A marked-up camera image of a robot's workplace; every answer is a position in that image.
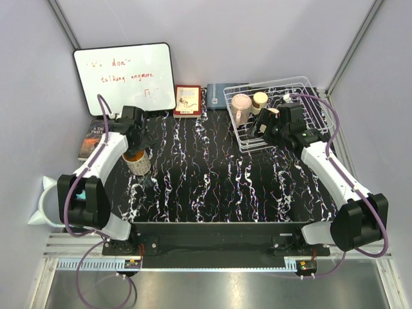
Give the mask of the cream ribbed cup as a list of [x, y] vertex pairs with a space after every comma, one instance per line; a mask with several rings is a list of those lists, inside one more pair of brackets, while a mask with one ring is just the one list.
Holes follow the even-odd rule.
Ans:
[[276, 108], [269, 108], [268, 110], [272, 113], [279, 114], [279, 110]]

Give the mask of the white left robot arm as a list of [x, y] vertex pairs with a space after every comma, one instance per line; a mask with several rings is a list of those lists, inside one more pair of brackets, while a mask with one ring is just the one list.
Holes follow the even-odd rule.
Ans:
[[146, 132], [147, 117], [143, 109], [124, 106], [120, 118], [105, 127], [107, 131], [89, 158], [72, 174], [57, 180], [62, 223], [115, 240], [126, 255], [138, 250], [139, 239], [132, 235], [129, 222], [112, 213], [104, 185], [122, 155], [135, 155], [155, 143]]

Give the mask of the white patterned mug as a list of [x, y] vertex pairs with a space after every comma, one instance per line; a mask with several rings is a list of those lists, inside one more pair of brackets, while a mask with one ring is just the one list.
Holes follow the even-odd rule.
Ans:
[[136, 154], [124, 153], [122, 158], [134, 175], [143, 176], [151, 170], [149, 156], [145, 150], [141, 150]]

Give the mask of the pink cup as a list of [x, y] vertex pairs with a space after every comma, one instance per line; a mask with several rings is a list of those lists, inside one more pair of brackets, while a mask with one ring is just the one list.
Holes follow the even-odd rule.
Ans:
[[248, 95], [237, 94], [231, 100], [231, 111], [236, 127], [247, 123], [250, 115], [252, 100]]

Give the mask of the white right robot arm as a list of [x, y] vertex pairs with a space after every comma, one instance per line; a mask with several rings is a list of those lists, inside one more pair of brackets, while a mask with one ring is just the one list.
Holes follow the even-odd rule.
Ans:
[[263, 108], [251, 128], [260, 131], [270, 145], [284, 145], [298, 155], [326, 187], [338, 212], [333, 221], [309, 223], [292, 239], [294, 251], [307, 255], [315, 245], [335, 245], [341, 251], [357, 250], [382, 240], [381, 257], [389, 245], [386, 197], [372, 194], [361, 185], [333, 154], [330, 141], [306, 126], [302, 105], [284, 103], [276, 109]]

